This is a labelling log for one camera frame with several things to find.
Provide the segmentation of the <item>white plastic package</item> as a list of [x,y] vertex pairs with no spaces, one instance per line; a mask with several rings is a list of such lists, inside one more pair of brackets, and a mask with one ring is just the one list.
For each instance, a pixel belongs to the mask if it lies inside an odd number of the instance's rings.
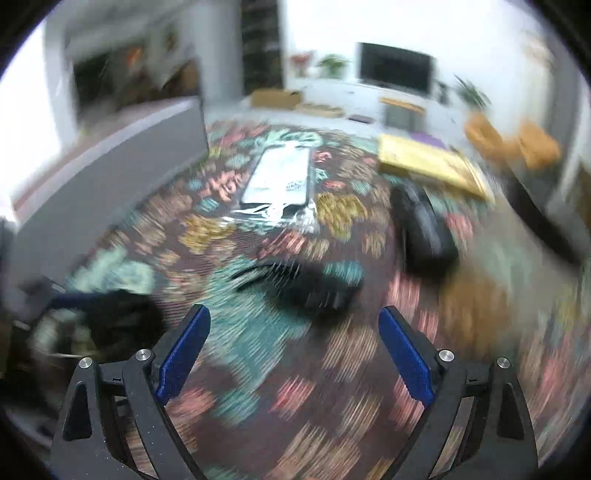
[[267,147],[223,219],[238,226],[317,232],[314,156],[315,148],[295,141]]

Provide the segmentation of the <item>black soft bag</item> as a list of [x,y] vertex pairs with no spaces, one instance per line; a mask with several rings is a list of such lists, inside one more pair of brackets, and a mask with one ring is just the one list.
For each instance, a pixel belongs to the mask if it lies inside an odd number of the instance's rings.
[[441,279],[459,260],[459,249],[445,220],[421,186],[394,185],[390,192],[405,270],[417,277]]

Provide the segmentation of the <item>large white storage box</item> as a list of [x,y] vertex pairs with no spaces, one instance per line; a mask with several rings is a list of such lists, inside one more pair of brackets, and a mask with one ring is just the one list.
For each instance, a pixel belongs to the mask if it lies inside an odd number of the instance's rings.
[[145,103],[105,118],[16,197],[6,287],[62,282],[122,215],[208,152],[197,97]]

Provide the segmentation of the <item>black fabric item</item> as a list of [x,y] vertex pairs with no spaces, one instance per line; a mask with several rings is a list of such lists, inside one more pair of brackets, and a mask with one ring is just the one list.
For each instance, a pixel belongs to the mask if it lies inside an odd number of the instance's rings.
[[363,274],[338,272],[334,266],[301,260],[266,260],[230,276],[238,280],[256,273],[235,287],[245,292],[260,285],[281,308],[309,318],[335,319],[348,312],[363,287]]

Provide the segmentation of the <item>colourful patterned rug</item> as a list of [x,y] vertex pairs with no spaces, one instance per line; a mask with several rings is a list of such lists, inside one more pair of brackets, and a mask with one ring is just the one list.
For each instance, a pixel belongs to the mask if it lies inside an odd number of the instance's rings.
[[58,479],[562,479],[590,450],[590,283],[514,178],[252,122],[96,151],[41,210]]

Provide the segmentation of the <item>orange lounge chair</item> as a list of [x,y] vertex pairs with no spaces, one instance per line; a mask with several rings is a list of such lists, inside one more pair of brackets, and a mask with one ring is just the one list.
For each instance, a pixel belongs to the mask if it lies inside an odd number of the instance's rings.
[[516,135],[504,137],[484,113],[473,112],[464,125],[464,133],[480,156],[496,165],[523,163],[529,170],[538,170],[562,157],[557,140],[529,120],[520,124]]

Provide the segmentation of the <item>purple round mat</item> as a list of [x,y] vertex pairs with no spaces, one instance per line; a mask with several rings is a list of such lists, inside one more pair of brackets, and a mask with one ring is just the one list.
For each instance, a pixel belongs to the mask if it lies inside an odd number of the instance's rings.
[[439,138],[436,138],[425,132],[411,132],[410,138],[416,142],[429,145],[431,147],[447,150],[447,145]]

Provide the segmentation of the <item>small wooden top bench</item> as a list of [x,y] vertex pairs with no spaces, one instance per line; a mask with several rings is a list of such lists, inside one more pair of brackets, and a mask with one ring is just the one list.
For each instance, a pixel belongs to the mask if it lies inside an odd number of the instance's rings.
[[380,103],[385,108],[385,125],[410,132],[422,132],[425,129],[426,109],[389,97],[381,97]]

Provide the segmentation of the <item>white tv cabinet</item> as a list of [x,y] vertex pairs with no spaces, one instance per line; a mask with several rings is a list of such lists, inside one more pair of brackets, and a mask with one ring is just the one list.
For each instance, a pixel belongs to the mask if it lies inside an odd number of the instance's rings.
[[386,104],[382,99],[411,104],[424,110],[419,125],[425,133],[449,143],[464,138],[467,113],[458,103],[441,105],[435,99],[413,93],[325,78],[289,77],[286,88],[301,91],[307,102],[340,107],[349,116],[372,117],[381,124],[386,120]]

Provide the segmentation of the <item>small purple floor mat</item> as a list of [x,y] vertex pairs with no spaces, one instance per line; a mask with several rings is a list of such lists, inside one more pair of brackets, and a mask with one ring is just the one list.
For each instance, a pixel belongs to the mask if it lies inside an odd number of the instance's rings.
[[375,121],[375,119],[372,117],[358,114],[349,116],[349,120],[367,125],[373,124]]

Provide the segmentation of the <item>green potted plant right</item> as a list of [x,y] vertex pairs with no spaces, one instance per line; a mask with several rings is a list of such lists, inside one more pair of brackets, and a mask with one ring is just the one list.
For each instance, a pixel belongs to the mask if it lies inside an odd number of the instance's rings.
[[477,111],[486,111],[491,105],[488,96],[473,82],[456,77],[455,91],[468,108]]

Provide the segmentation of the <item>green potted plant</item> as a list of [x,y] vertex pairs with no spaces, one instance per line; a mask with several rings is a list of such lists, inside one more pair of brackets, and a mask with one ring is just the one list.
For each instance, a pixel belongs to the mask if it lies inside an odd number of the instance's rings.
[[491,105],[488,96],[473,82],[456,77],[455,91],[468,108],[477,111],[486,111]]
[[320,77],[325,79],[342,80],[346,76],[349,61],[339,55],[329,54],[318,61]]

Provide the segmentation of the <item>beige pet bed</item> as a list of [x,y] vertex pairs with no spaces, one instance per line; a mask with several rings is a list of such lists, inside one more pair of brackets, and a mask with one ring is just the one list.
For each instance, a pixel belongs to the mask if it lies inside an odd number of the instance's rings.
[[324,104],[315,103],[300,103],[294,108],[295,111],[308,116],[321,117],[321,118],[344,118],[346,112],[341,107],[332,107]]

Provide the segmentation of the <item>brown cardboard box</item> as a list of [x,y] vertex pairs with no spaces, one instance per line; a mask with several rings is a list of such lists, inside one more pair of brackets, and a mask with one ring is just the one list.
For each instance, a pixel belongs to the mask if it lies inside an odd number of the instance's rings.
[[297,90],[256,89],[249,100],[252,108],[294,110],[303,101],[303,95]]

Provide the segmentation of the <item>black flat television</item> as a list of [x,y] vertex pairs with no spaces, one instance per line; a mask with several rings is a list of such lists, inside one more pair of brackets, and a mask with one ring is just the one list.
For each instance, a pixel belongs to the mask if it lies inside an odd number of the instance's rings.
[[429,96],[434,59],[427,54],[360,43],[360,79],[372,85]]

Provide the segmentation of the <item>green potted plant left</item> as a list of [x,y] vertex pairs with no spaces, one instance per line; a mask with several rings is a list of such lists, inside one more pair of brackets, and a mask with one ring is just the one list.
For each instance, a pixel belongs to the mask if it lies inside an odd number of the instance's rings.
[[346,76],[349,61],[339,55],[329,54],[318,61],[320,77],[325,79],[342,80]]

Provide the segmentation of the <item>dark glass bookcase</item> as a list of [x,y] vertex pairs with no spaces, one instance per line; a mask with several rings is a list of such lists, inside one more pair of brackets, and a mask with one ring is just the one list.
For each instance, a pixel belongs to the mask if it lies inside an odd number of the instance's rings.
[[280,21],[277,2],[240,2],[243,90],[283,87]]

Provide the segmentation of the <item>red flower vase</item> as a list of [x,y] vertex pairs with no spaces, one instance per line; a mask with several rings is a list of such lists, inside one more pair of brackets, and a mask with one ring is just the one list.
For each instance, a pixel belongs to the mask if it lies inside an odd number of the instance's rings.
[[308,67],[314,59],[315,52],[300,52],[290,56],[290,65],[294,69],[294,75],[297,78],[306,78],[308,76]]

